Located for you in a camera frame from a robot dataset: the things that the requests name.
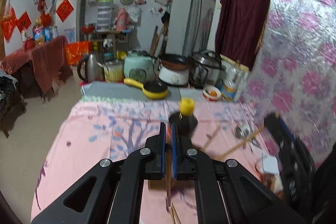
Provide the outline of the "black pressure cooker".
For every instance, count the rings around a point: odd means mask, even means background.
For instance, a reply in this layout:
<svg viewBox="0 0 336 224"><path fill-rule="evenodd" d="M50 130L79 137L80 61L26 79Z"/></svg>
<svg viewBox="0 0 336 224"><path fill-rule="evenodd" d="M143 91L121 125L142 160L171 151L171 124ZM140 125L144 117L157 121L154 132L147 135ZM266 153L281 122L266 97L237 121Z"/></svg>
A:
<svg viewBox="0 0 336 224"><path fill-rule="evenodd" d="M191 55L189 84L196 89L215 86L222 71L222 58L214 51L202 50Z"/></svg>

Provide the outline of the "red covered side table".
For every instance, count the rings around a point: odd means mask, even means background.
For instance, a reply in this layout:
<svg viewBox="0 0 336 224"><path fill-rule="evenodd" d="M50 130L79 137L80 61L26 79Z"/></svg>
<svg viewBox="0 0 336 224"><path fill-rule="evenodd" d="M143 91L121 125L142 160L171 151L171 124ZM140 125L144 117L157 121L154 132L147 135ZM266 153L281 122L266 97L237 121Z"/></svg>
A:
<svg viewBox="0 0 336 224"><path fill-rule="evenodd" d="M17 50L1 61L1 69L12 75L23 65L31 62L35 80L41 91L46 93L52 89L52 81L58 77L61 69L67 65L66 45L66 37L59 36L31 50Z"/></svg>

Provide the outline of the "wooden chopstick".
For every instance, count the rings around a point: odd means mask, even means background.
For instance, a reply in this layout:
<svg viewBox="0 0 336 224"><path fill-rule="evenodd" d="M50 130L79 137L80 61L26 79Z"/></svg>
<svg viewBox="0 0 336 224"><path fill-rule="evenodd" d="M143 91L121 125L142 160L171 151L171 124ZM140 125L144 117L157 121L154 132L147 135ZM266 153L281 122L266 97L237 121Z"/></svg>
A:
<svg viewBox="0 0 336 224"><path fill-rule="evenodd" d="M264 126L260 126L256 131L254 131L249 137L245 138L243 141L241 141L240 143L238 143L237 145L235 145L234 147L230 148L227 152L216 156L215 160L223 160L225 157L227 157L228 155L232 154L233 152L235 152L236 150L240 149L242 146L246 145L249 141L251 141L252 139L254 139L260 132L262 132L262 130L264 129Z"/></svg>

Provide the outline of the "clear oil bottle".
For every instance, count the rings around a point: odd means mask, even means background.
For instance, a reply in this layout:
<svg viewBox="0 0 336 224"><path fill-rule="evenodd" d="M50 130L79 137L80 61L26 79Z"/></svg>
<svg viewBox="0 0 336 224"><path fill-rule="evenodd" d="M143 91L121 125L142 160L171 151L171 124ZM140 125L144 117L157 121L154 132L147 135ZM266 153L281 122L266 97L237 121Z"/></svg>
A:
<svg viewBox="0 0 336 224"><path fill-rule="evenodd" d="M245 71L242 69L240 63L232 65L223 82L222 96L225 100L234 100L244 75Z"/></svg>

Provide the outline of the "white refrigerator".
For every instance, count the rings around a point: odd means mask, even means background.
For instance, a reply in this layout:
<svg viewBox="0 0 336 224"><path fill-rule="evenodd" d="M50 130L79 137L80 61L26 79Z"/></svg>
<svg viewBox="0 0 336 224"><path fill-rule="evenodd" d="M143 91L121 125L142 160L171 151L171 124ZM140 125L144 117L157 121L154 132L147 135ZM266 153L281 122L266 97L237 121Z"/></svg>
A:
<svg viewBox="0 0 336 224"><path fill-rule="evenodd" d="M56 0L54 25L58 34L65 36L67 42L79 42L84 38L81 26L85 19L86 0Z"/></svg>

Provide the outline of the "white power adapter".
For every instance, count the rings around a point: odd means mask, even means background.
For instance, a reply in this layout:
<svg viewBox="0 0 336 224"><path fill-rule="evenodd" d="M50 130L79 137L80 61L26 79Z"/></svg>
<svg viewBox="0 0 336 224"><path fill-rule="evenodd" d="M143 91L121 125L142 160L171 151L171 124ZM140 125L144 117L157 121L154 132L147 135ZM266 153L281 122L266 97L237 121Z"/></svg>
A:
<svg viewBox="0 0 336 224"><path fill-rule="evenodd" d="M278 175L279 169L277 158L271 155L263 155L261 158L261 172Z"/></svg>

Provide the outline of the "mint green rice cooker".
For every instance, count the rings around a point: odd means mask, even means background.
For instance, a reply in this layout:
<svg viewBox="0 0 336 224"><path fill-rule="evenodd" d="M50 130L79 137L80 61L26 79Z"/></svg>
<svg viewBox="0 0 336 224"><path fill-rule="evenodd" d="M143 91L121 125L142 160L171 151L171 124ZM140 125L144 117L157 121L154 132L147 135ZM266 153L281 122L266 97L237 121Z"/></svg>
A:
<svg viewBox="0 0 336 224"><path fill-rule="evenodd" d="M154 59L147 51L131 50L124 60L123 73L125 78L141 83L155 80Z"/></svg>

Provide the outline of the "dark red curtain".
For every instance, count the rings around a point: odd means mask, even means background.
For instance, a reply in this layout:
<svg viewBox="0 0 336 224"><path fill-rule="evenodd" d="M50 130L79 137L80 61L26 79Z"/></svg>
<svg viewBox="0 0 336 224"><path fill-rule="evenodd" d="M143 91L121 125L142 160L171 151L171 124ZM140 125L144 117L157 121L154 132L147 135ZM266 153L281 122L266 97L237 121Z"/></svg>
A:
<svg viewBox="0 0 336 224"><path fill-rule="evenodd" d="M252 69L261 47L270 0L220 0L215 52Z"/></svg>

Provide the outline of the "yellow small frying pan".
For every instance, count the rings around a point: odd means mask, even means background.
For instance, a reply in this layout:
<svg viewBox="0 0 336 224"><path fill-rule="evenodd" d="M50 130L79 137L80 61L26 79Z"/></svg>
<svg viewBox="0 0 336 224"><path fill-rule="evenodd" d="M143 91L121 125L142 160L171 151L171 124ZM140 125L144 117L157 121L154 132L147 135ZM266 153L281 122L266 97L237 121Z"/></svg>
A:
<svg viewBox="0 0 336 224"><path fill-rule="evenodd" d="M141 83L131 78L123 79L126 85L141 89L143 94L151 100L161 100L168 95L168 87L166 84L159 81L147 81Z"/></svg>

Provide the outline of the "brown frying pan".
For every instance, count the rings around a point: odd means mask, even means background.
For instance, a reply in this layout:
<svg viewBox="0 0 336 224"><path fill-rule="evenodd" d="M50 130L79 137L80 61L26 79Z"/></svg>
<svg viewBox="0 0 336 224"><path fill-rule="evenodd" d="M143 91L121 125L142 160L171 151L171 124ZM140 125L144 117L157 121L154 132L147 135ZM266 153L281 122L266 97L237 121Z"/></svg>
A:
<svg viewBox="0 0 336 224"><path fill-rule="evenodd" d="M188 57L164 53L159 56L161 64L172 71L185 71L190 68L192 62Z"/></svg>

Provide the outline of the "stacked steamer containers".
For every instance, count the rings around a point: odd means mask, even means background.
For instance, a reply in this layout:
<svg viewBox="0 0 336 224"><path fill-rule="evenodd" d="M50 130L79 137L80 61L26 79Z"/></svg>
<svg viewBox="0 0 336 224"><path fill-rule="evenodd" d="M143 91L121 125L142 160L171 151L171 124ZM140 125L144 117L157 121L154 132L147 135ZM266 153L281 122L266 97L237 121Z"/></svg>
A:
<svg viewBox="0 0 336 224"><path fill-rule="evenodd" d="M113 0L98 0L96 31L109 31L112 22Z"/></svg>

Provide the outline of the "white electric stove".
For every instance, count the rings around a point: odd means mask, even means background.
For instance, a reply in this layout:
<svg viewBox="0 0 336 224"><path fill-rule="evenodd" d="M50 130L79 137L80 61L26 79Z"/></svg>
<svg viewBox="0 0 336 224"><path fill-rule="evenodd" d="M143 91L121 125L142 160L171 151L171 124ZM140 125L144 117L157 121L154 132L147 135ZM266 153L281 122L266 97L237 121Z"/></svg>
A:
<svg viewBox="0 0 336 224"><path fill-rule="evenodd" d="M174 71L159 65L158 78L165 84L172 86L185 86L189 80L189 69Z"/></svg>

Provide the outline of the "metal spoon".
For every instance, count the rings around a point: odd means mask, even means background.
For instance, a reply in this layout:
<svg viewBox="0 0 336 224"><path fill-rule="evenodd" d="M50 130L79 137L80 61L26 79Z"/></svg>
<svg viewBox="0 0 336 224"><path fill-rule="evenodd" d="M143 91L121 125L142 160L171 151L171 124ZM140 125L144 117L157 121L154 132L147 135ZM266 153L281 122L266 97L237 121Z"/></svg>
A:
<svg viewBox="0 0 336 224"><path fill-rule="evenodd" d="M246 139L243 135L242 135L242 132L240 131L240 126L237 126L235 128L235 137L239 140L244 140Z"/></svg>

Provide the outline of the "steel electric kettle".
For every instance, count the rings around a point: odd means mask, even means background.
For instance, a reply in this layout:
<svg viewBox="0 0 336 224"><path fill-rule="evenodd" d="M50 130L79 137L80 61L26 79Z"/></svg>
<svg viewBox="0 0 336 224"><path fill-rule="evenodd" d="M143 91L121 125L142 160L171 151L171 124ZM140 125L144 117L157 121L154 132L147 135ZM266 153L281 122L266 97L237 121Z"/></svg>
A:
<svg viewBox="0 0 336 224"><path fill-rule="evenodd" d="M86 83L104 81L101 56L94 52L84 55L77 65L77 74L79 79Z"/></svg>

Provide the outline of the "pink thermos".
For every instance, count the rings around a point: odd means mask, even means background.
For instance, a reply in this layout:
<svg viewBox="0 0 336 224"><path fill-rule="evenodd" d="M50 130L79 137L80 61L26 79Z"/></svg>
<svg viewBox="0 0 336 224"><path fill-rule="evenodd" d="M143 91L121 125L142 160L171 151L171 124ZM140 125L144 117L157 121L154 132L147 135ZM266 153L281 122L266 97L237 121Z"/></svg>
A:
<svg viewBox="0 0 336 224"><path fill-rule="evenodd" d="M127 25L130 24L131 20L129 17L129 13L123 7L119 9L116 17L116 31L125 31L127 29Z"/></svg>

